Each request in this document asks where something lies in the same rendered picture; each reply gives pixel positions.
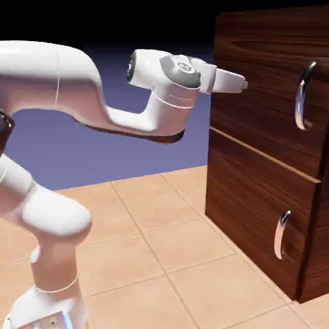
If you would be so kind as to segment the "dark wood cabinet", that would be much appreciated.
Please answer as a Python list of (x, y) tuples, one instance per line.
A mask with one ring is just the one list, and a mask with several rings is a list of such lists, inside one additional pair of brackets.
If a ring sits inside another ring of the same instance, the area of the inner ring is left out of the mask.
[[(329, 67), (329, 2), (319, 6), (221, 14), (215, 25), (215, 63), (246, 75), (244, 64), (292, 71), (316, 61)], [(215, 131), (317, 184), (308, 228), (302, 301), (329, 293), (329, 123), (321, 177), (315, 179), (210, 126)]]

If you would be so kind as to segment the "dark wood cabinet door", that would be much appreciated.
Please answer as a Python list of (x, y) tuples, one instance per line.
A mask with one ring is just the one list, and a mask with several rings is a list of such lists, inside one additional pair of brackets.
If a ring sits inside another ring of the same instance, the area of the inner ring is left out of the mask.
[(329, 123), (329, 67), (313, 68), (304, 102), (305, 130), (295, 121), (295, 99), (306, 64), (240, 68), (249, 85), (240, 94), (215, 94), (210, 125), (315, 179), (321, 177)]
[[(218, 132), (209, 132), (205, 213), (277, 286), (302, 301), (307, 235), (317, 184)], [(291, 217), (282, 260), (274, 234)]]

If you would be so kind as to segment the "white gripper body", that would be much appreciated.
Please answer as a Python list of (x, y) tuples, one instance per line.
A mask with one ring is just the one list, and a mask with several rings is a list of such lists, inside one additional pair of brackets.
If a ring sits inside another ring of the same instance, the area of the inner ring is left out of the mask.
[(212, 88), (213, 93), (241, 93), (244, 89), (244, 76), (217, 68)]

